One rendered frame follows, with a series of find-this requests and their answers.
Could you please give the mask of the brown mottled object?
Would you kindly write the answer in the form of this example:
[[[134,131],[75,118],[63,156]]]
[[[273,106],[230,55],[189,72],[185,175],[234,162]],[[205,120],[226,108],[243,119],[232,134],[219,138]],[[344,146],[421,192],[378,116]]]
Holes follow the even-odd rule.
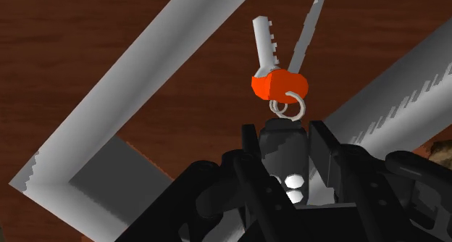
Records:
[[[434,142],[428,159],[452,170],[452,140]]]

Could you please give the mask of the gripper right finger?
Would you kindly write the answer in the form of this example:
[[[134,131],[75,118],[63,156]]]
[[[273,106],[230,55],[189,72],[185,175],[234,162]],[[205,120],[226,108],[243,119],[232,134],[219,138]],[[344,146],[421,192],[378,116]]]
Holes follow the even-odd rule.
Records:
[[[452,170],[410,151],[384,160],[309,123],[309,157],[338,203],[354,203],[366,242],[452,242]]]

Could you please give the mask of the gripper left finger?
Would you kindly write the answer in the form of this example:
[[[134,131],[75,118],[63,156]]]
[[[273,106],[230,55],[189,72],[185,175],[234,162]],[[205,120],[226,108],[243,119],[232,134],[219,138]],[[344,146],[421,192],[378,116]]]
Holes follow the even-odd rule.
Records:
[[[197,161],[123,232],[115,242],[202,242],[224,212],[244,206],[255,221],[239,242],[294,242],[296,209],[261,162],[253,125],[241,128],[242,147],[225,153],[222,163]]]

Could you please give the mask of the key bunch with black fob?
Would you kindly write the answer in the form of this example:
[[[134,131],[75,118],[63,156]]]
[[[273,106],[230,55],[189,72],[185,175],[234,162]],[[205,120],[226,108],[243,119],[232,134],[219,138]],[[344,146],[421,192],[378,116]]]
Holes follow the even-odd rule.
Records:
[[[259,69],[251,79],[251,87],[256,96],[269,102],[270,111],[276,115],[259,133],[262,162],[295,206],[308,202],[309,180],[316,172],[309,159],[307,132],[301,125],[309,86],[299,71],[324,2],[313,1],[286,69],[279,67],[275,55],[277,43],[269,29],[272,22],[265,16],[253,19]]]

